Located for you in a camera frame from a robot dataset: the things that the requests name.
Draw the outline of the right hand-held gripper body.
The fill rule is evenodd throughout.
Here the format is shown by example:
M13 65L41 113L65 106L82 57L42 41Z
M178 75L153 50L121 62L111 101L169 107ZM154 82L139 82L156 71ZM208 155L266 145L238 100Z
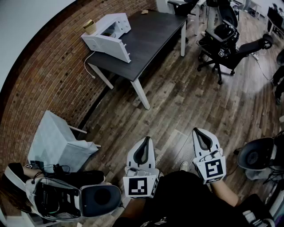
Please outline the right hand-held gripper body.
M226 175L226 160L222 149L194 158L193 164L203 184L222 180Z

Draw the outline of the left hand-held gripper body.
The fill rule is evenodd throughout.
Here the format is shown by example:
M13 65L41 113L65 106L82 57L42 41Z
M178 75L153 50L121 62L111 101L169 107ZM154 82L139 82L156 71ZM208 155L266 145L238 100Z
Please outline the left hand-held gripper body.
M159 170L157 168L125 167L125 172L123 184L126 197L154 197L159 182Z

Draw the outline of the white microwave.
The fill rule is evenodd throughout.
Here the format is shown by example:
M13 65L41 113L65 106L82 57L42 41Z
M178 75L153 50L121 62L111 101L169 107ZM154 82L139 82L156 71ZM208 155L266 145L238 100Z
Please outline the white microwave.
M131 30L126 13L107 14L95 24L95 33L88 35L85 32L81 35L81 38L89 49L111 55L126 63L130 63L130 54L126 50L126 44L120 39L122 35ZM103 36L102 34L104 32L115 32L116 37Z

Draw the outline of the person's right forearm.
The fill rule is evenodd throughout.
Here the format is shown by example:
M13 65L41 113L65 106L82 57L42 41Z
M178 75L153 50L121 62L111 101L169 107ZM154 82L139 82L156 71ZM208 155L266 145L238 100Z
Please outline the person's right forearm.
M234 193L223 180L219 180L210 184L211 189L215 195L220 199L235 207L238 205L239 197Z

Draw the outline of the person's left forearm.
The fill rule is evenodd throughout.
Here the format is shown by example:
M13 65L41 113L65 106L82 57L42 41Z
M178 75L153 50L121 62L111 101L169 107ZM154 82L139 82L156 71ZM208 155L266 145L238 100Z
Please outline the person's left forearm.
M123 217L138 220L143 214L145 203L145 198L131 199L120 215L120 218Z

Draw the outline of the open grey hard case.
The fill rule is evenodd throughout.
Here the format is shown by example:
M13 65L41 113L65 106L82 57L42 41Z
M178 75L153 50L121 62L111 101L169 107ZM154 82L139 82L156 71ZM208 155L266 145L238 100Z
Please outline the open grey hard case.
M101 216L121 203L120 189L111 184L76 188L61 180L41 177L28 180L25 192L33 213L59 222Z

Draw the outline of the person's black clothes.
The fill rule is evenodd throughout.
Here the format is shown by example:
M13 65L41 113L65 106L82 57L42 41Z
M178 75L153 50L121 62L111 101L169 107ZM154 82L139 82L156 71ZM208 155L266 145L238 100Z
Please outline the person's black clothes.
M269 227L270 219L258 195L233 207L195 174L176 171L160 178L138 220L119 217L112 227Z

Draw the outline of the small table with grey cloth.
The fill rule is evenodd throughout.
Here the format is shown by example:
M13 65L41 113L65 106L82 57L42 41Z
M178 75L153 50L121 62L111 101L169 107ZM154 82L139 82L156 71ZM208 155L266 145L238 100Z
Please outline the small table with grey cloth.
M66 172L77 172L98 150L94 142L77 140L67 122L47 110L34 135L28 161L42 162L48 173L54 172L56 164L63 166Z

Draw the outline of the black helmet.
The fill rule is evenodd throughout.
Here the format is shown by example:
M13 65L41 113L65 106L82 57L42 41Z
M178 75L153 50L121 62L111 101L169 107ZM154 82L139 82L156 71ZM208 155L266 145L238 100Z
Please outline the black helmet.
M216 26L214 33L221 39L228 39L228 41L237 42L239 39L239 32L233 25L225 23Z

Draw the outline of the dark table with white legs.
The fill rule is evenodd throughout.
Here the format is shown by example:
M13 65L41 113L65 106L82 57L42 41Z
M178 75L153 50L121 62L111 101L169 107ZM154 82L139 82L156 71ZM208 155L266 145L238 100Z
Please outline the dark table with white legs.
M156 11L145 15L137 12L129 17L131 30L122 36L122 43L126 45L131 62L126 63L110 55L95 52L87 59L87 63L108 86L112 85L101 72L102 69L128 79L144 108L149 110L150 104L139 77L173 35L181 35L181 56L185 55L186 21L185 16Z

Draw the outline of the stack of tan trays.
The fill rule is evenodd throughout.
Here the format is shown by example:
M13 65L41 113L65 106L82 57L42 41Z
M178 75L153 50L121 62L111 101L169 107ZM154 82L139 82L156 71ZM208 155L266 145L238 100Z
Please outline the stack of tan trays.
M93 20L88 20L84 25L83 28L88 35L92 35L96 32L96 24Z

